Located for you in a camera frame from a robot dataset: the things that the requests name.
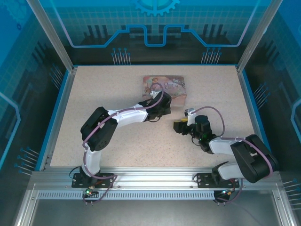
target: black joint housing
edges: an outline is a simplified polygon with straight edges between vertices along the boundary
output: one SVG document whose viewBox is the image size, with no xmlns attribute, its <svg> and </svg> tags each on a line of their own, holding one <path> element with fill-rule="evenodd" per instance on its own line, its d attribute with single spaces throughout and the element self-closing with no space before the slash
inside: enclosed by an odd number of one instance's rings
<svg viewBox="0 0 301 226">
<path fill-rule="evenodd" d="M 279 170 L 276 158 L 257 135 L 250 135 L 246 137 L 246 140 L 255 145 L 266 156 L 273 168 L 273 172 Z M 256 183 L 269 174 L 269 167 L 264 158 L 246 142 L 236 142 L 231 145 L 231 149 L 241 173 L 249 182 Z"/>
<path fill-rule="evenodd" d="M 96 128 L 98 123 L 109 116 L 110 115 L 108 114 L 107 110 L 105 110 L 103 107 L 98 107 L 80 129 L 82 140 L 85 140 L 87 136 L 89 136 L 89 134 Z M 109 144 L 117 124 L 118 123 L 115 119 L 110 118 L 91 136 L 87 142 L 91 151 L 100 151 Z"/>
</svg>

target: enclosure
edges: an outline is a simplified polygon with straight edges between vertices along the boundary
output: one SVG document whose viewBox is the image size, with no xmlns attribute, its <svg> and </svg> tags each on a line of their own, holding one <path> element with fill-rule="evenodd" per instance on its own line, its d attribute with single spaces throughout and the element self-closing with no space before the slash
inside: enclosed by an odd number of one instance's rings
<svg viewBox="0 0 301 226">
<path fill-rule="evenodd" d="M 0 0 L 1 225 L 300 225 L 300 13 L 298 0 Z M 185 105 L 116 130 L 100 167 L 118 177 L 86 206 L 80 129 L 100 106 L 140 103 L 144 76 L 183 76 Z M 173 130 L 203 106 L 279 164 L 233 203 L 194 176 L 235 158 Z"/>
</svg>

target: glass panel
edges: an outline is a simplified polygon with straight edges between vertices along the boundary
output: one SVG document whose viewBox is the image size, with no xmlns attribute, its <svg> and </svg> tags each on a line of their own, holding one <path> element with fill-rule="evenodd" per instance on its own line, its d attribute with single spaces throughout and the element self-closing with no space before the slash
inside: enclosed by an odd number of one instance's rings
<svg viewBox="0 0 301 226">
<path fill-rule="evenodd" d="M 237 64 L 270 0 L 42 0 L 74 64 Z"/>
<path fill-rule="evenodd" d="M 0 1 L 0 21 L 0 222 L 12 225 L 65 67 L 26 1 Z"/>
<path fill-rule="evenodd" d="M 301 180 L 301 2 L 284 0 L 246 66 L 255 102 L 284 182 Z M 290 194 L 299 194 L 296 183 Z M 299 196 L 289 196 L 291 204 Z"/>
</svg>

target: book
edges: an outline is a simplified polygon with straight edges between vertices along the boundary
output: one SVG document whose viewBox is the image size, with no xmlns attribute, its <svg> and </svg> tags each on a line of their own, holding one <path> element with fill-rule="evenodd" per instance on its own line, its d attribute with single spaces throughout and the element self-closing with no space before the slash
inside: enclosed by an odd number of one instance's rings
<svg viewBox="0 0 301 226">
<path fill-rule="evenodd" d="M 182 107 L 185 105 L 186 87 L 184 78 L 178 75 L 158 75 L 158 76 L 145 76 L 143 78 L 143 100 L 151 98 L 151 90 L 161 91 L 159 83 L 163 86 L 164 92 L 172 97 L 171 106 Z"/>
</svg>

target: blue border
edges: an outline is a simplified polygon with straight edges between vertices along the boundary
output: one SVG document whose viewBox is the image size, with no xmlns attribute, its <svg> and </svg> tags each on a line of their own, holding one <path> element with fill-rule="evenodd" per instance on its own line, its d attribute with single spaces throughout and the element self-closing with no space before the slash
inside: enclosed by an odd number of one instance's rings
<svg viewBox="0 0 301 226">
<path fill-rule="evenodd" d="M 293 128 L 295 129 L 295 132 L 297 134 L 297 137 L 301 143 L 301 133 L 299 131 L 299 128 L 297 126 L 297 123 L 295 121 L 295 114 L 296 114 L 296 109 L 297 107 L 301 105 L 301 98 L 299 98 L 294 104 L 293 104 L 293 108 L 292 108 L 292 114 L 291 114 L 291 122 L 293 124 Z"/>
<path fill-rule="evenodd" d="M 237 64 L 162 64 L 162 65 L 74 65 L 78 66 L 237 66 Z"/>
<path fill-rule="evenodd" d="M 257 0 L 256 2 L 256 5 L 254 6 L 254 9 L 249 17 L 249 20 L 248 22 L 246 23 L 246 26 L 239 38 L 239 41 L 237 44 L 207 44 L 205 43 L 205 41 L 196 33 L 195 30 L 193 29 L 185 29 L 185 25 L 184 24 L 168 24 L 168 25 L 165 25 L 164 26 L 164 29 L 163 29 L 163 42 L 162 44 L 149 44 L 148 43 L 148 39 L 147 39 L 147 28 L 145 25 L 143 24 L 130 24 L 130 25 L 126 25 L 126 29 L 125 30 L 117 30 L 110 38 L 109 40 L 104 44 L 104 45 L 79 45 L 79 46 L 76 46 L 73 44 L 72 40 L 71 40 L 71 37 L 69 36 L 68 32 L 67 32 L 67 29 L 62 21 L 62 18 L 60 17 L 58 11 L 57 11 L 57 8 L 53 2 L 53 0 L 50 0 L 51 2 L 51 5 L 52 5 L 52 8 L 57 16 L 57 19 L 59 20 L 59 23 L 66 35 L 66 38 L 69 42 L 69 44 L 73 47 L 73 48 L 106 48 L 120 33 L 130 33 L 130 28 L 142 28 L 143 29 L 143 34 L 144 34 L 144 44 L 145 46 L 147 47 L 163 47 L 166 45 L 166 40 L 167 40 L 167 29 L 170 28 L 170 27 L 179 27 L 181 29 L 181 32 L 189 32 L 191 33 L 192 35 L 195 36 L 195 38 L 203 44 L 203 46 L 205 47 L 230 47 L 230 48 L 236 48 L 238 46 L 240 46 L 248 28 L 249 28 L 249 25 L 254 17 L 254 14 L 260 4 L 260 1 L 261 0 Z"/>
<path fill-rule="evenodd" d="M 268 138 L 267 138 L 267 135 L 264 131 L 264 127 L 263 127 L 263 124 L 262 124 L 262 121 L 261 121 L 261 118 L 260 118 L 260 115 L 259 115 L 259 111 L 258 111 L 258 108 L 256 106 L 256 102 L 255 102 L 255 99 L 254 99 L 254 96 L 253 96 L 253 92 L 251 90 L 251 86 L 250 86 L 250 83 L 249 83 L 249 80 L 248 80 L 248 77 L 246 75 L 245 70 L 242 71 L 242 74 L 243 74 L 244 80 L 246 82 L 246 88 L 248 90 L 248 94 L 249 94 L 250 99 L 251 99 L 251 103 L 252 103 L 252 106 L 253 106 L 253 109 L 254 109 L 254 112 L 255 112 L 255 117 L 256 117 L 256 120 L 258 122 L 259 130 L 261 132 L 263 142 L 267 146 L 267 148 L 269 150 L 271 150 L 271 148 L 269 146 Z"/>
<path fill-rule="evenodd" d="M 20 116 L 20 111 L 19 111 L 19 107 L 18 105 L 11 99 L 9 99 L 6 95 L 4 95 L 2 92 L 0 92 L 0 97 L 4 99 L 4 101 L 6 101 L 9 105 L 11 105 L 15 111 L 16 111 L 16 116 L 17 116 L 17 122 L 15 123 L 15 126 L 14 126 L 14 129 L 13 131 L 11 132 L 11 135 L 9 137 L 9 140 L 8 140 L 8 143 L 4 149 L 4 152 L 3 152 L 3 155 L 0 159 L 0 170 L 3 166 L 3 163 L 4 163 L 4 160 L 8 154 L 8 151 L 10 149 L 10 146 L 11 146 L 11 143 L 13 142 L 14 138 L 15 138 L 15 135 L 16 135 L 16 132 L 18 130 L 18 127 L 20 125 L 20 122 L 21 122 L 21 116 Z"/>
<path fill-rule="evenodd" d="M 46 132 L 46 135 L 45 135 L 45 138 L 44 138 L 44 142 L 43 142 L 43 145 L 42 145 L 42 148 L 41 148 L 41 151 L 40 151 L 40 155 L 39 155 L 36 167 L 34 169 L 35 171 L 39 171 L 40 166 L 43 162 L 43 157 L 44 157 L 46 147 L 47 147 L 47 144 L 48 144 L 48 141 L 49 141 L 51 130 L 53 128 L 53 123 L 54 123 L 55 117 L 57 115 L 57 110 L 58 110 L 58 107 L 59 107 L 61 99 L 62 99 L 62 95 L 63 95 L 63 91 L 65 89 L 65 85 L 66 85 L 66 82 L 67 82 L 68 74 L 69 74 L 69 71 L 66 71 L 63 82 L 62 82 L 62 85 L 61 85 L 61 88 L 60 88 L 60 91 L 58 93 L 58 96 L 57 96 L 57 99 L 56 99 L 56 102 L 55 102 L 55 107 L 53 109 L 53 112 L 52 112 L 52 115 L 51 115 L 51 118 L 50 118 L 50 122 L 49 122 L 47 132 Z"/>
</svg>

